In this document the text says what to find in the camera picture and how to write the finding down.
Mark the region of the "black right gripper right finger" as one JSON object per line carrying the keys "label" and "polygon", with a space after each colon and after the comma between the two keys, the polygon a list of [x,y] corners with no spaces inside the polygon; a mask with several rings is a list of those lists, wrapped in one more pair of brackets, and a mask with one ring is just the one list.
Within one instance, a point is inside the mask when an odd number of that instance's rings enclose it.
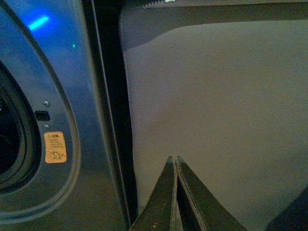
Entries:
{"label": "black right gripper right finger", "polygon": [[179,156],[177,201],[185,231],[245,231]]}

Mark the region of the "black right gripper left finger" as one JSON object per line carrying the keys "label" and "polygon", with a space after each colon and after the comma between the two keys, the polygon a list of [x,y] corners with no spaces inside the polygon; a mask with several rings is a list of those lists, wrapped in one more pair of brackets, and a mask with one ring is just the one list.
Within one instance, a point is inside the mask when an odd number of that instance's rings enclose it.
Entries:
{"label": "black right gripper left finger", "polygon": [[131,231],[175,231],[177,218],[178,173],[169,156],[146,207],[130,227]]}

